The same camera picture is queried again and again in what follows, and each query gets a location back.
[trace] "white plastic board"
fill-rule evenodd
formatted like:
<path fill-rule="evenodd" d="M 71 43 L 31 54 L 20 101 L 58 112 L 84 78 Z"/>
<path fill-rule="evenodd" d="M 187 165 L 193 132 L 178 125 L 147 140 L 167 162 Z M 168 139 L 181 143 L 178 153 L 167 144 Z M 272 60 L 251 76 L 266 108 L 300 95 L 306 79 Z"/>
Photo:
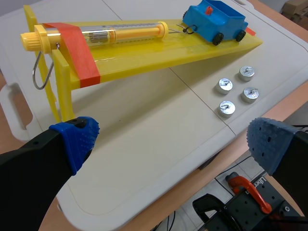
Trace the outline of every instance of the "white plastic board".
<path fill-rule="evenodd" d="M 33 10 L 39 22 L 176 19 L 199 0 L 105 2 L 108 5 L 101 0 L 41 1 Z M 91 156 L 57 196 L 64 214 L 77 228 L 111 231 L 121 227 L 307 79 L 306 43 L 253 10 L 250 3 L 226 3 L 247 16 L 249 26 L 264 41 L 262 45 L 245 55 L 218 57 L 73 91 L 76 115 L 92 116 L 101 127 Z M 32 83 L 35 56 L 25 52 L 20 42 L 19 34 L 27 31 L 23 11 L 1 17 L 0 31 L 6 32 L 0 38 L 0 68 L 8 84 L 6 91 L 1 91 L 0 102 L 6 103 L 7 92 L 20 87 L 34 118 L 27 130 L 11 129 L 26 140 L 54 120 L 45 92 Z M 256 69 L 249 83 L 235 77 L 243 65 Z M 234 89 L 227 96 L 212 90 L 222 77 L 233 81 Z M 56 92 L 54 77 L 51 84 Z M 259 89 L 260 98 L 244 104 L 239 95 L 251 84 Z M 235 103 L 236 112 L 222 119 L 215 110 L 226 99 Z M 18 119 L 10 107 L 7 110 L 8 120 Z"/>

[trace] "red tape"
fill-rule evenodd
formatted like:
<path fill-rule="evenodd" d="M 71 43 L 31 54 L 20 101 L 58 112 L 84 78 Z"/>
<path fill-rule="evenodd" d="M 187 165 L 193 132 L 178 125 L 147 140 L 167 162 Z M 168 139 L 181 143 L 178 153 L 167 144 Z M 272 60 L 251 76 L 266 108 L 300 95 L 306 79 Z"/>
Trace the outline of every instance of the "red tape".
<path fill-rule="evenodd" d="M 255 31 L 253 31 L 253 30 L 250 29 L 249 27 L 246 28 L 246 32 L 247 32 L 248 34 L 252 35 L 252 36 L 255 36 L 255 35 L 256 35 Z"/>
<path fill-rule="evenodd" d="M 100 73 L 80 28 L 65 23 L 44 23 L 44 26 L 55 27 L 61 33 L 61 38 L 70 53 L 80 79 L 80 87 L 99 84 L 101 82 Z"/>

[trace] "yellow knob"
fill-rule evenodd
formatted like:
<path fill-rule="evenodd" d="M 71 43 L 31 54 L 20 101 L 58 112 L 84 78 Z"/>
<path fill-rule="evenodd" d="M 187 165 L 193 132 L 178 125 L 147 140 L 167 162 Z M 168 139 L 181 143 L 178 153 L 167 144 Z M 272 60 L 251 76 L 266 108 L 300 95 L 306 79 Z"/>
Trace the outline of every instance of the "yellow knob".
<path fill-rule="evenodd" d="M 36 32 L 23 33 L 20 36 L 21 36 L 21 42 L 26 51 L 42 50 L 39 36 Z"/>

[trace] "yellow ramp support leg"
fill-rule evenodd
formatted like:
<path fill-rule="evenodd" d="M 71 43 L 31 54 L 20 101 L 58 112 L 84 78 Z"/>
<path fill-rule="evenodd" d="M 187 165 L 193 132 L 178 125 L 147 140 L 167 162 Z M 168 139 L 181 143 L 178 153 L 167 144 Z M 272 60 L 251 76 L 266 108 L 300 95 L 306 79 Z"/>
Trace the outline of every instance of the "yellow ramp support leg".
<path fill-rule="evenodd" d="M 52 50 L 54 72 L 56 75 L 58 99 L 62 121 L 75 118 L 72 105 L 70 67 L 59 50 Z"/>
<path fill-rule="evenodd" d="M 25 15 L 27 18 L 27 23 L 28 23 L 28 27 L 29 27 L 29 31 L 30 32 L 34 32 L 34 25 L 38 25 L 38 21 L 37 18 L 34 14 L 34 12 L 32 11 L 30 6 L 24 6 L 24 11 L 25 11 Z M 38 57 L 39 52 L 36 51 L 35 52 L 35 56 Z M 45 79 L 47 77 L 47 73 L 48 73 L 48 68 L 46 65 L 46 61 L 44 58 L 44 55 L 41 55 L 39 62 L 38 62 L 38 68 L 39 68 L 39 72 L 42 78 L 42 81 L 45 82 Z M 51 112 L 56 120 L 57 123 L 60 122 L 60 117 L 57 111 L 57 107 L 56 107 L 56 97 L 54 96 L 52 89 L 51 89 L 51 85 L 50 82 L 47 83 L 46 87 L 45 87 L 45 91 L 46 91 L 46 95 L 47 95 L 47 99 L 51 108 Z"/>

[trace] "yellow ramp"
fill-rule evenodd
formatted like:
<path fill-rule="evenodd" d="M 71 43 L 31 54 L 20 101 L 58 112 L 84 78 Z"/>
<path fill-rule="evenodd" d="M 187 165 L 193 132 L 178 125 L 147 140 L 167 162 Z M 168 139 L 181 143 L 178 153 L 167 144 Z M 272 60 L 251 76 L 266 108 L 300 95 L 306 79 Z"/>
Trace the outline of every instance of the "yellow ramp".
<path fill-rule="evenodd" d="M 177 24 L 181 20 L 145 20 L 116 22 L 69 23 L 75 26 L 98 26 L 117 24 L 152 23 L 164 21 L 169 28 L 182 30 Z M 164 40 L 137 41 L 102 45 L 90 48 L 101 75 L 101 82 L 112 81 L 144 72 L 186 64 L 238 51 L 251 50 L 262 41 L 248 33 L 241 42 L 225 41 L 214 46 L 198 34 L 168 34 Z M 67 52 L 61 52 L 71 66 L 72 90 L 80 88 L 79 80 L 72 68 Z"/>

